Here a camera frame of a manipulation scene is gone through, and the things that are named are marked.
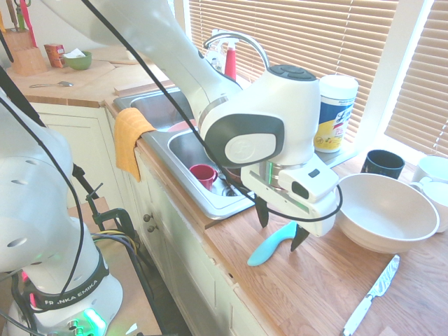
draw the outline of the teal knife handle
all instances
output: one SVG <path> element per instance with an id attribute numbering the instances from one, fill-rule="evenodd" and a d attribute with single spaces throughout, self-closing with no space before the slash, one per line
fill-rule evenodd
<path id="1" fill-rule="evenodd" d="M 367 314 L 370 306 L 372 305 L 373 296 L 367 294 L 363 300 L 358 304 L 357 308 L 350 316 L 347 323 L 345 323 L 344 329 L 341 332 L 341 336 L 352 336 L 355 333 L 355 330 L 361 324 L 361 321 L 364 319 L 364 316 Z"/>
<path id="2" fill-rule="evenodd" d="M 271 258 L 274 254 L 277 246 L 285 239 L 292 239 L 295 236 L 295 230 L 297 228 L 296 222 L 290 222 L 283 226 L 280 230 L 277 230 L 271 234 L 266 240 L 259 245 L 259 247 L 252 253 L 251 257 L 247 260 L 249 266 L 259 266 Z"/>

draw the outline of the yellow dish towel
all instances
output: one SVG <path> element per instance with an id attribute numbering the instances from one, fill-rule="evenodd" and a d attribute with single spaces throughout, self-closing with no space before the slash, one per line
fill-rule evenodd
<path id="1" fill-rule="evenodd" d="M 144 132 L 155 131 L 145 117 L 136 108 L 126 108 L 119 112 L 115 120 L 115 154 L 117 167 L 129 172 L 140 182 L 134 148 L 135 143 Z"/>

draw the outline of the sink faucet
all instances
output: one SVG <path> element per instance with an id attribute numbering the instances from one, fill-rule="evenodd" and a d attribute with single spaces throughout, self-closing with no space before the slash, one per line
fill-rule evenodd
<path id="1" fill-rule="evenodd" d="M 222 33 L 217 33 L 213 35 L 211 38 L 209 38 L 207 41 L 204 42 L 204 48 L 209 49 L 210 45 L 221 39 L 228 39 L 228 38 L 235 38 L 240 39 L 244 42 L 247 42 L 251 46 L 254 47 L 255 50 L 258 51 L 258 54 L 260 54 L 261 59 L 263 60 L 263 63 L 265 64 L 265 68 L 268 69 L 269 66 L 269 58 L 266 55 L 266 52 L 264 51 L 263 47 L 257 42 L 254 38 L 250 37 L 249 35 L 239 33 L 238 31 L 224 31 Z"/>

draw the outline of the wall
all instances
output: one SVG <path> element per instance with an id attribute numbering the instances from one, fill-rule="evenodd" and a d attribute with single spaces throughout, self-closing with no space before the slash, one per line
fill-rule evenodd
<path id="1" fill-rule="evenodd" d="M 0 11 L 3 16 L 5 28 L 14 28 L 5 1 L 0 1 Z M 44 44 L 60 43 L 64 46 L 66 52 L 70 52 L 74 48 L 93 49 L 103 46 L 77 32 L 40 1 L 33 0 L 31 2 L 31 6 L 28 8 L 28 11 L 31 24 L 33 25 L 37 45 L 41 49 L 41 52 L 46 60 L 48 58 L 45 50 L 43 49 Z M 0 65 L 3 67 L 10 66 L 8 57 L 6 56 L 5 50 L 1 44 Z"/>

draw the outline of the window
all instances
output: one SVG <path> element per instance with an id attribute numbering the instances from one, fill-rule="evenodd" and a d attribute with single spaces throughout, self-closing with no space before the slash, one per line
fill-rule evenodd
<path id="1" fill-rule="evenodd" d="M 386 135 L 448 158 L 448 1 L 435 0 Z"/>
<path id="2" fill-rule="evenodd" d="M 274 64 L 294 64 L 318 78 L 353 76 L 360 84 L 346 138 L 353 141 L 389 33 L 397 1 L 190 0 L 192 40 L 201 50 L 214 28 L 254 37 Z M 237 44 L 237 71 L 264 71 L 258 54 Z"/>

